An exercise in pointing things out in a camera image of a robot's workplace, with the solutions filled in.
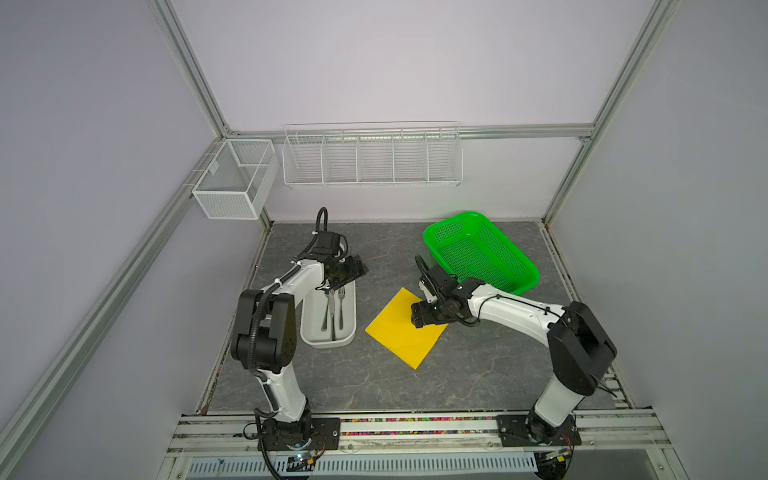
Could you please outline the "silver knife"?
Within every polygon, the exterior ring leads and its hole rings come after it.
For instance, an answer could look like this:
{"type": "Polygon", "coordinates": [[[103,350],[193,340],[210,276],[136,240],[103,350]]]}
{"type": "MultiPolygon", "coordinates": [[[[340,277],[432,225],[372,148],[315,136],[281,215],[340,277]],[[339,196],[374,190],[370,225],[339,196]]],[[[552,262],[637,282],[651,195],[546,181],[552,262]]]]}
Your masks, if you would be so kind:
{"type": "Polygon", "coordinates": [[[331,340],[336,340],[335,332],[335,295],[333,291],[329,291],[328,295],[328,325],[330,328],[331,340]]]}

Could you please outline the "yellow paper napkin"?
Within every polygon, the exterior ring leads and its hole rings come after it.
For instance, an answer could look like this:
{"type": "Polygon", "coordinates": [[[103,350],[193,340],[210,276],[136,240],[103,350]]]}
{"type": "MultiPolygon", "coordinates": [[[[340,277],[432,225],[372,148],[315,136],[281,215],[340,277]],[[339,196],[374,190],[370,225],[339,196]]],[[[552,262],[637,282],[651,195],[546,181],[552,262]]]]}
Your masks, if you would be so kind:
{"type": "Polygon", "coordinates": [[[417,370],[447,328],[446,325],[415,327],[411,306],[420,299],[401,288],[374,320],[366,333],[413,370],[417,370]]]}

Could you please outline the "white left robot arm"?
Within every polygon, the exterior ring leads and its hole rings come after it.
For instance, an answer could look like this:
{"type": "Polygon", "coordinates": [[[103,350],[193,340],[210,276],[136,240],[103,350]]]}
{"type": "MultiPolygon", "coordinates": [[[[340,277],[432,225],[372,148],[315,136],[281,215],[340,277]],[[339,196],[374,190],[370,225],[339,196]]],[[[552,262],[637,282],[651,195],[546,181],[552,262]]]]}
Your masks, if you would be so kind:
{"type": "Polygon", "coordinates": [[[260,289],[243,291],[230,341],[231,357],[253,375],[269,410],[260,416],[300,424],[310,415],[293,359],[300,341],[322,350],[349,345],[357,330],[357,280],[368,273],[349,242],[319,209],[310,242],[290,268],[260,289]]]}

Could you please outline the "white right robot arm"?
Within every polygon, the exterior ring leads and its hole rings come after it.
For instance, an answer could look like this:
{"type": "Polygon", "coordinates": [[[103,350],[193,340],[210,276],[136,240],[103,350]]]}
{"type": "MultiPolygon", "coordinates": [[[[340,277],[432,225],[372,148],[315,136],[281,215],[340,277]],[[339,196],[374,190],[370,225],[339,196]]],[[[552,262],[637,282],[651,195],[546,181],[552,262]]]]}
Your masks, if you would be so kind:
{"type": "Polygon", "coordinates": [[[474,327],[490,321],[548,348],[552,377],[526,420],[533,441],[544,443],[562,430],[573,410],[602,386],[617,348],[586,304],[538,302],[474,277],[460,282],[439,265],[429,267],[419,255],[415,263],[426,299],[411,305],[414,327],[452,323],[474,327]]]}

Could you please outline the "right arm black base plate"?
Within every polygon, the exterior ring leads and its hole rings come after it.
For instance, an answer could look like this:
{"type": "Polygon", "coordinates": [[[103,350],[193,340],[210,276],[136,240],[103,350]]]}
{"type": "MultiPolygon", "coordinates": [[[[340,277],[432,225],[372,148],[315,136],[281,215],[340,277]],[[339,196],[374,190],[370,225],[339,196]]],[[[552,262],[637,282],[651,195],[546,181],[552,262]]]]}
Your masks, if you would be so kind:
{"type": "Polygon", "coordinates": [[[568,415],[558,427],[534,414],[498,415],[496,422],[504,447],[575,447],[582,444],[574,414],[568,415]]]}

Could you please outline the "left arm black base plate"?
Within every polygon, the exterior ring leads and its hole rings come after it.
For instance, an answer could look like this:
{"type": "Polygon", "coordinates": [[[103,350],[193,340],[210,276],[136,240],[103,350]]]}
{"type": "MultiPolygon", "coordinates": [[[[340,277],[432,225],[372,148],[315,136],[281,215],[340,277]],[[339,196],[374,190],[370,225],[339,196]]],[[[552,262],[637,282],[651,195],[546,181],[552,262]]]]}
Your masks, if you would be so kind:
{"type": "Polygon", "coordinates": [[[260,445],[267,451],[337,450],[341,436],[341,419],[315,417],[297,422],[262,422],[260,445]]]}

